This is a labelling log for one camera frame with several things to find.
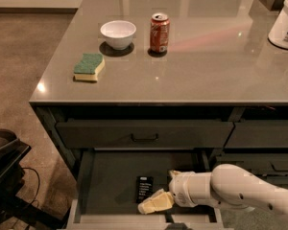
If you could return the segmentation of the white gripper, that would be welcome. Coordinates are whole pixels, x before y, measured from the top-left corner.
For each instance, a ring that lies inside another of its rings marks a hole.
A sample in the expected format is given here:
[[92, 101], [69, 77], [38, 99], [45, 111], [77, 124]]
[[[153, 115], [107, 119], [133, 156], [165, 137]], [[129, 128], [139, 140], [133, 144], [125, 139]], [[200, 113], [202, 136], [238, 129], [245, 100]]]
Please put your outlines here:
[[170, 192], [165, 192], [163, 189], [156, 191], [138, 204], [138, 211], [143, 215], [147, 215], [171, 209], [174, 203], [180, 207], [196, 207], [188, 191], [188, 181], [194, 174], [194, 172], [170, 170]]

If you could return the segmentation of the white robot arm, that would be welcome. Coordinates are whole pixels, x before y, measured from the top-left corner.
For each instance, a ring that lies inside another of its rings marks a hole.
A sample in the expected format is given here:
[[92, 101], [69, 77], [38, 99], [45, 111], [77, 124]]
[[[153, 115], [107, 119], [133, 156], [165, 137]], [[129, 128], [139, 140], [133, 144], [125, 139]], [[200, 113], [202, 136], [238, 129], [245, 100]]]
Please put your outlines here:
[[147, 215], [179, 207], [207, 205], [217, 209], [259, 208], [288, 221], [288, 190], [270, 184], [231, 164], [212, 172], [170, 171], [169, 191], [156, 191], [138, 205]]

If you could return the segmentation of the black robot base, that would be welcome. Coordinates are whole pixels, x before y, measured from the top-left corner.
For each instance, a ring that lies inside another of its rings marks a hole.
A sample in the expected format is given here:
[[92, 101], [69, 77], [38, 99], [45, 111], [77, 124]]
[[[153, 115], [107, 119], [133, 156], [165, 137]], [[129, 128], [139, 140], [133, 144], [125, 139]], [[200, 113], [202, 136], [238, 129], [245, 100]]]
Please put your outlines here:
[[0, 129], [0, 223], [11, 217], [18, 218], [30, 226], [41, 223], [51, 230], [61, 229], [67, 222], [68, 213], [63, 219], [55, 218], [33, 205], [34, 199], [27, 202], [16, 194], [24, 185], [24, 168], [20, 161], [31, 150], [14, 132]]

